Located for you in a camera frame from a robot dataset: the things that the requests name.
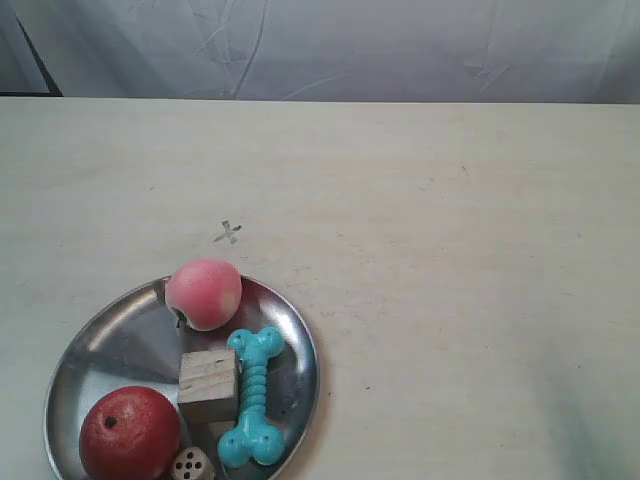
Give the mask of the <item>large round metal plate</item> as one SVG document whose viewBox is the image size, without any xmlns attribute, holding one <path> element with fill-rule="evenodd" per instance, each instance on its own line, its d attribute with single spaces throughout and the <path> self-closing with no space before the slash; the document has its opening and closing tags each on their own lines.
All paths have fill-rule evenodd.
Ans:
<svg viewBox="0 0 640 480">
<path fill-rule="evenodd" d="M 46 454 L 57 479 L 84 479 L 79 455 L 81 425 L 91 407 L 121 387 L 153 388 L 170 402 L 178 398 L 183 354 L 219 348 L 237 329 L 274 326 L 283 352 L 267 374 L 266 416 L 284 436 L 282 459 L 272 466 L 249 462 L 240 469 L 214 465 L 219 479 L 279 479 L 312 423 L 320 391 L 316 342 L 304 316 L 286 297 L 250 277 L 233 319 L 219 330 L 197 333 L 180 327 L 166 307 L 166 278 L 153 280 L 118 298 L 96 314 L 62 354 L 45 397 Z"/>
</svg>

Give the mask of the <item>pink toy peach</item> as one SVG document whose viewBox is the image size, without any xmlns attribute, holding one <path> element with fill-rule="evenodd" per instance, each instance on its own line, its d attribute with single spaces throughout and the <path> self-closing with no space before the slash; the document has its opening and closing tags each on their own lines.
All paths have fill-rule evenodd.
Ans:
<svg viewBox="0 0 640 480">
<path fill-rule="evenodd" d="M 237 312 L 242 280 L 236 267 L 215 258 L 201 258 L 179 268 L 165 287 L 165 304 L 193 330 L 216 330 Z"/>
</svg>

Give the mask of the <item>grey wooden cube block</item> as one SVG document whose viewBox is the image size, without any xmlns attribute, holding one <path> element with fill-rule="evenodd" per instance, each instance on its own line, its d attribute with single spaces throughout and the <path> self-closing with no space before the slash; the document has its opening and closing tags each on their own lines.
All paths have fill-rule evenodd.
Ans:
<svg viewBox="0 0 640 480">
<path fill-rule="evenodd" d="M 233 422 L 239 409 L 239 363 L 228 348 L 182 355 L 178 408 L 188 425 Z"/>
</svg>

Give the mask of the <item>turquoise rubber bone toy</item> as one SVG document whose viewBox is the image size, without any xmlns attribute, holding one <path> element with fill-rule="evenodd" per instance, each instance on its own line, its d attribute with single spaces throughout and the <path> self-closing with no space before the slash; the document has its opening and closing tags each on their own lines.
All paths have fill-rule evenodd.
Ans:
<svg viewBox="0 0 640 480">
<path fill-rule="evenodd" d="M 254 333 L 238 329 L 227 339 L 240 364 L 239 409 L 236 425 L 218 441 L 217 452 L 227 468 L 253 460 L 263 466 L 277 463 L 285 449 L 281 430 L 266 415 L 268 363 L 284 349 L 284 338 L 272 326 Z"/>
</svg>

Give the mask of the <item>white wrinkled backdrop cloth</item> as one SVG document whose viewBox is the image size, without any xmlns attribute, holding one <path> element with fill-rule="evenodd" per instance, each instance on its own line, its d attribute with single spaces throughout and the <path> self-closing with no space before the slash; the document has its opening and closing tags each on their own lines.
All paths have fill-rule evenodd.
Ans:
<svg viewBox="0 0 640 480">
<path fill-rule="evenodd" d="M 639 99 L 635 1 L 10 1 L 67 97 Z"/>
</svg>

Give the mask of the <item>small wooden die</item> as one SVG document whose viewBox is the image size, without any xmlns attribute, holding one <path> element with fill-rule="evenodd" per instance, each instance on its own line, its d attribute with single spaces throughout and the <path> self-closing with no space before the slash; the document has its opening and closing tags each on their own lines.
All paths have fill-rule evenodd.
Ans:
<svg viewBox="0 0 640 480">
<path fill-rule="evenodd" d="M 173 480 L 215 479 L 215 469 L 211 460 L 198 447 L 189 447 L 182 450 L 174 458 L 170 473 Z"/>
</svg>

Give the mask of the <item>red toy apple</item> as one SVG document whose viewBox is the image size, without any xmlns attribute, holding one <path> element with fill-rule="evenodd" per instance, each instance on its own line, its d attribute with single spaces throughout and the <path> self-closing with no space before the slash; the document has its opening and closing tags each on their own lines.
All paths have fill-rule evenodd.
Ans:
<svg viewBox="0 0 640 480">
<path fill-rule="evenodd" d="M 172 403 L 142 386 L 117 389 L 86 415 L 79 435 L 81 464 L 91 479 L 157 479 L 180 445 Z"/>
</svg>

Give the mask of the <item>dark frame post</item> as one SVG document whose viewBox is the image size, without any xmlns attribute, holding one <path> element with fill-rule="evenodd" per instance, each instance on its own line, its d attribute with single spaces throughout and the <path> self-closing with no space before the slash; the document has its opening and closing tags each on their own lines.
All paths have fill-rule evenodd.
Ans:
<svg viewBox="0 0 640 480">
<path fill-rule="evenodd" d="M 10 1 L 1 2 L 1 96 L 62 96 Z"/>
</svg>

